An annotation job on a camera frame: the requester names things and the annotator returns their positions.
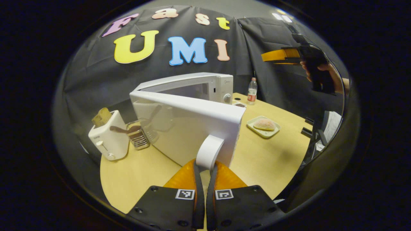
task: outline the bottle label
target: bottle label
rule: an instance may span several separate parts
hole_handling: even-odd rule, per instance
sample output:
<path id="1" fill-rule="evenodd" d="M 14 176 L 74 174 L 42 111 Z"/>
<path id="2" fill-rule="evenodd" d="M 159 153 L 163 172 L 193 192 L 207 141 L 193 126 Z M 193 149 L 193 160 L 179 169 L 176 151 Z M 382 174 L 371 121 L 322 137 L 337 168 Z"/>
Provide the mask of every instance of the bottle label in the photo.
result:
<path id="1" fill-rule="evenodd" d="M 248 101 L 254 102 L 256 101 L 257 90 L 248 89 Z"/>

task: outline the wooden table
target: wooden table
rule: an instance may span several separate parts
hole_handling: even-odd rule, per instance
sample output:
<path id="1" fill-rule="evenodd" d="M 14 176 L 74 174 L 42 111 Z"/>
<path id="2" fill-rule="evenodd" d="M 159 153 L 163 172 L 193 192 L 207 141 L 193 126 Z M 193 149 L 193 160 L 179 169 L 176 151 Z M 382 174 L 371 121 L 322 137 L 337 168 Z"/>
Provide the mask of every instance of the wooden table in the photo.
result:
<path id="1" fill-rule="evenodd" d="M 234 93 L 233 97 L 247 103 L 245 95 Z M 281 130 L 269 139 L 260 137 L 246 126 L 258 116 L 275 121 Z M 271 104 L 257 100 L 255 105 L 247 105 L 230 169 L 248 186 L 260 185 L 275 198 L 291 181 L 307 151 L 310 139 L 301 134 L 303 127 L 312 130 L 304 118 Z M 130 143 L 128 154 L 120 160 L 102 156 L 100 177 L 110 204 L 128 213 L 148 187 L 163 186 L 180 168 L 155 147 L 137 151 Z M 202 172 L 201 179 L 206 195 L 210 172 Z"/>

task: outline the white toaster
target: white toaster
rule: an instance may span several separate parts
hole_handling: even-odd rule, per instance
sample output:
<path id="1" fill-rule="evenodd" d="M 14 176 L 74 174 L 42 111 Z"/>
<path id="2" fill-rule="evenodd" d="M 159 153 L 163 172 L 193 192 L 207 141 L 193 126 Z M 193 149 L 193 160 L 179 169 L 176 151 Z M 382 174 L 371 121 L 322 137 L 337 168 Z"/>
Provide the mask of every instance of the white toaster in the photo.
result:
<path id="1" fill-rule="evenodd" d="M 110 113 L 112 115 L 109 121 L 97 128 L 94 125 L 88 133 L 88 137 L 108 160 L 121 159 L 127 154 L 129 138 L 124 133 L 111 131 L 110 126 L 116 126 L 125 130 L 126 124 L 123 118 L 121 118 L 119 111 L 115 110 Z"/>

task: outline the microwave knob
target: microwave knob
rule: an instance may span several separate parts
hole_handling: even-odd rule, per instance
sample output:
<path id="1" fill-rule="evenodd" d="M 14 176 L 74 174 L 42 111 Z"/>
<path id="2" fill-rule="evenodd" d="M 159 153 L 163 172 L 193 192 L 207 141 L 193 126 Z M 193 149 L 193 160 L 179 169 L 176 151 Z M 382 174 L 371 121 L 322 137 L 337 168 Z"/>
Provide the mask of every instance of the microwave knob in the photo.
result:
<path id="1" fill-rule="evenodd" d="M 231 95 L 230 94 L 226 94 L 225 96 L 224 96 L 224 102 L 226 102 L 226 103 L 231 103 Z"/>
<path id="2" fill-rule="evenodd" d="M 108 159 L 108 160 L 115 160 L 115 156 L 114 156 L 113 154 L 109 153 L 109 154 L 107 155 L 107 159 Z"/>

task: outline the foam letter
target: foam letter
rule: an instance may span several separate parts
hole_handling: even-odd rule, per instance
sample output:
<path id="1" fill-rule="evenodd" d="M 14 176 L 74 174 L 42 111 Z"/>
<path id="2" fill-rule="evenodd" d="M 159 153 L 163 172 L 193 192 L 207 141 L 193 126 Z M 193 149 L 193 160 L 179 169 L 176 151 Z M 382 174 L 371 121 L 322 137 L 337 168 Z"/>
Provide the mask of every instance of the foam letter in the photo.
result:
<path id="1" fill-rule="evenodd" d="M 121 29 L 122 25 L 127 25 L 127 23 L 129 23 L 131 21 L 132 18 L 137 17 L 139 14 L 133 14 L 130 15 L 128 17 L 122 18 L 120 20 L 117 20 L 115 22 L 113 22 L 113 25 L 110 27 L 110 29 L 102 36 L 107 36 L 109 34 L 113 34 L 114 32 L 117 32 Z"/>
<path id="2" fill-rule="evenodd" d="M 227 26 L 230 22 L 226 20 L 226 18 L 216 18 L 218 20 L 218 25 L 223 28 L 224 30 L 229 30 L 230 28 Z"/>
<path id="3" fill-rule="evenodd" d="M 217 48 L 218 48 L 217 59 L 220 61 L 230 60 L 230 57 L 227 55 L 227 48 L 226 48 L 227 41 L 222 40 L 222 39 L 215 39 L 214 42 L 217 43 Z"/>
<path id="4" fill-rule="evenodd" d="M 206 53 L 204 51 L 204 44 L 206 43 L 205 39 L 195 38 L 190 46 L 188 46 L 182 37 L 170 37 L 168 40 L 171 43 L 172 49 L 172 59 L 170 60 L 171 66 L 180 65 L 183 63 L 180 53 L 187 63 L 191 62 L 193 54 L 195 54 L 193 59 L 194 63 L 207 62 Z"/>
<path id="5" fill-rule="evenodd" d="M 196 14 L 196 22 L 203 25 L 209 25 L 210 21 L 208 20 L 208 16 L 205 14 Z"/>
<path id="6" fill-rule="evenodd" d="M 141 51 L 135 53 L 130 52 L 130 45 L 131 40 L 136 35 L 126 35 L 114 40 L 114 59 L 119 63 L 131 63 L 147 58 L 154 51 L 156 34 L 158 34 L 158 30 L 149 30 L 141 33 L 141 36 L 144 36 L 144 47 Z"/>
<path id="7" fill-rule="evenodd" d="M 157 10 L 156 14 L 151 17 L 154 19 L 159 19 L 159 18 L 175 18 L 177 16 L 178 14 L 177 14 L 176 9 L 168 8 L 168 9 Z"/>

